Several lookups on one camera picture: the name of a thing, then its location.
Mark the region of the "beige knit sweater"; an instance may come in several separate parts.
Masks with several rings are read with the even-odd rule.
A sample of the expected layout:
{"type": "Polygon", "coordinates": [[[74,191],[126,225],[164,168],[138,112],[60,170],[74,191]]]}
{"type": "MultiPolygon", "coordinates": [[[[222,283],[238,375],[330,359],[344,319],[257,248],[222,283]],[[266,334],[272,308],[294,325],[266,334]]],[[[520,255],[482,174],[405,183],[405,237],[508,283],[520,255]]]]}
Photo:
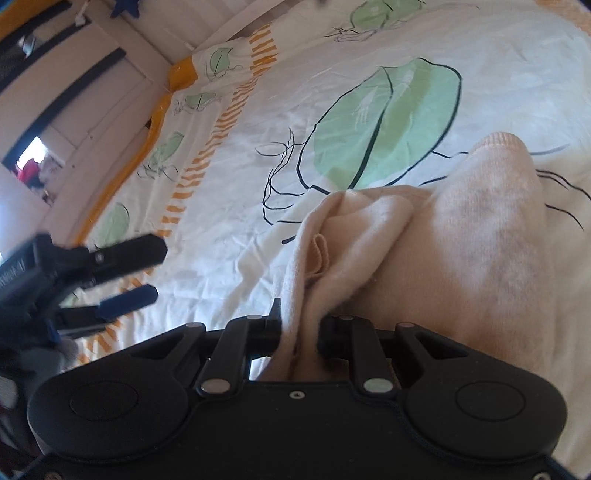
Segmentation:
{"type": "Polygon", "coordinates": [[[432,189],[342,191],[304,219],[283,278],[280,345],[267,381],[342,374],[318,353],[328,314],[379,329],[421,325],[548,376],[556,343],[554,268],[542,185],[510,133],[480,140],[432,189]]]}

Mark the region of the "orange bed sheet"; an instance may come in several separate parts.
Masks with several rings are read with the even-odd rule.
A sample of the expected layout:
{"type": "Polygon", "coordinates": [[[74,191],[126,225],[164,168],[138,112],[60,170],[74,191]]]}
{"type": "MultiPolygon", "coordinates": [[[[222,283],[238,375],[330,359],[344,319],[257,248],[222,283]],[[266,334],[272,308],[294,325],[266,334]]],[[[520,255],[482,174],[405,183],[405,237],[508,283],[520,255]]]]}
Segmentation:
{"type": "Polygon", "coordinates": [[[75,230],[68,237],[69,243],[81,245],[87,239],[113,196],[155,146],[173,94],[183,88],[190,87],[198,78],[199,74],[190,56],[178,61],[169,69],[167,92],[159,95],[157,102],[151,105],[150,116],[143,122],[142,129],[134,136],[136,138],[139,134],[144,135],[143,143],[137,144],[135,149],[129,147],[132,141],[125,145],[126,150],[123,150],[116,158],[116,163],[108,170],[106,180],[94,190],[89,206],[79,215],[75,230]]]}

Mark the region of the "white leaf-print duvet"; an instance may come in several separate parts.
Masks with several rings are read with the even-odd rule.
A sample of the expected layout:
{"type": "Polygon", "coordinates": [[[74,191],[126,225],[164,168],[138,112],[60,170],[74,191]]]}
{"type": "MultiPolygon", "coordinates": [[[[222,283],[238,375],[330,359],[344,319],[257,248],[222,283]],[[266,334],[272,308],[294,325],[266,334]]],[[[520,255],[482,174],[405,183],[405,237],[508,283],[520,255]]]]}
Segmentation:
{"type": "Polygon", "coordinates": [[[162,236],[157,302],[79,342],[84,365],[188,322],[266,314],[304,219],[331,194],[432,189],[483,138],[510,133],[542,185],[554,268],[550,382],[565,397],[557,459],[590,467],[590,17],[560,1],[302,2],[191,56],[148,156],[85,240],[162,236]]]}

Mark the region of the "blue star decoration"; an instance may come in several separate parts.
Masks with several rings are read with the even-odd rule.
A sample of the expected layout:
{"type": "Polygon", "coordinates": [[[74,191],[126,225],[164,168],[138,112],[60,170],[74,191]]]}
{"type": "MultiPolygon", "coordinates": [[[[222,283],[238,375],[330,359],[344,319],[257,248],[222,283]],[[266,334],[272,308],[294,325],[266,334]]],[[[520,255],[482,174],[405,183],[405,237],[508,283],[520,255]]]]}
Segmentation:
{"type": "Polygon", "coordinates": [[[110,17],[117,18],[123,13],[129,14],[133,19],[140,17],[139,0],[115,0],[110,17]]]}

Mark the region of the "white wooden bed frame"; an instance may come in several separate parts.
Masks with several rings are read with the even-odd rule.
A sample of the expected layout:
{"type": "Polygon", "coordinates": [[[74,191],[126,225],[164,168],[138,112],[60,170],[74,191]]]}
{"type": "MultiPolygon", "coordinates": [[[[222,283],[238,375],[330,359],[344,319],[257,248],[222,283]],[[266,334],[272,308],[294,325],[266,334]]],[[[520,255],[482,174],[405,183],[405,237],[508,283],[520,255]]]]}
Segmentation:
{"type": "Polygon", "coordinates": [[[1,5],[1,249],[33,234],[72,242],[147,138],[171,69],[255,32],[286,1],[1,5]]]}

